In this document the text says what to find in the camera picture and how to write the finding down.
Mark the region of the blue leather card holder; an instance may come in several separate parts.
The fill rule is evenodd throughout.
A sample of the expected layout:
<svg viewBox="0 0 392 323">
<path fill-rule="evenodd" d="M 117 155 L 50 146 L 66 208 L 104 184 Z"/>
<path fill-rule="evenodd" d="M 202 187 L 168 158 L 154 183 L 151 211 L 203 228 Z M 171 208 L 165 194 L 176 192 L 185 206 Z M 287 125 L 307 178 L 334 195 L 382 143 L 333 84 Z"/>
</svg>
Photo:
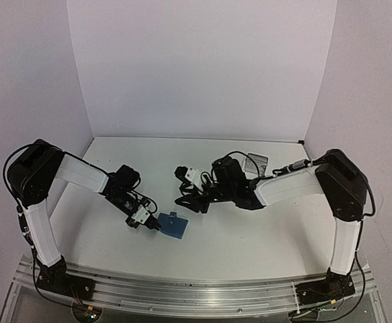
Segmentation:
<svg viewBox="0 0 392 323">
<path fill-rule="evenodd" d="M 159 231 L 169 237 L 181 240 L 185 234 L 189 220 L 179 217 L 176 212 L 158 215 Z"/>
</svg>

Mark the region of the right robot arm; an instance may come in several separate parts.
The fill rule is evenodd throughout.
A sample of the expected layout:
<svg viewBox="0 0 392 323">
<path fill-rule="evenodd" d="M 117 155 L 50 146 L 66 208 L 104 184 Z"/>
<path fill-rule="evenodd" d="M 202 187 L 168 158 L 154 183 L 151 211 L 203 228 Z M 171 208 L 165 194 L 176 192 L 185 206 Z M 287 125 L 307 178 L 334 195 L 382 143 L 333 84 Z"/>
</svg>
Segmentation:
<svg viewBox="0 0 392 323">
<path fill-rule="evenodd" d="M 207 213 L 212 203 L 232 202 L 239 209 L 261 210 L 275 203 L 322 194 L 335 220 L 333 253 L 324 279 L 300 283 L 296 294 L 302 305 L 338 301 L 355 293 L 352 267 L 365 217 L 374 216 L 375 200 L 367 177 L 339 149 L 330 149 L 316 160 L 302 159 L 267 176 L 248 178 L 230 153 L 213 161 L 211 171 L 179 166 L 179 206 Z"/>
</svg>

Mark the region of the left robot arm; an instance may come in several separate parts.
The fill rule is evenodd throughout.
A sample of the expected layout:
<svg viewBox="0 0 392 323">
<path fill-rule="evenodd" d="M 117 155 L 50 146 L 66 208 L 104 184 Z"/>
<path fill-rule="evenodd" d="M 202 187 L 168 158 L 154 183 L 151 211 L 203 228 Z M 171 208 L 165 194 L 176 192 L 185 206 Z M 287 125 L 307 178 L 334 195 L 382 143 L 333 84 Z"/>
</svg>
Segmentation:
<svg viewBox="0 0 392 323">
<path fill-rule="evenodd" d="M 16 149 L 5 161 L 3 181 L 17 203 L 20 229 L 30 246 L 37 292 L 48 291 L 71 297 L 76 303 L 93 298 L 95 281 L 67 272 L 67 263 L 54 237 L 47 198 L 56 179 L 80 186 L 103 196 L 126 215 L 126 224 L 159 230 L 160 222 L 149 209 L 155 202 L 136 191 L 139 172 L 123 165 L 107 172 L 86 160 L 63 151 L 43 139 Z"/>
</svg>

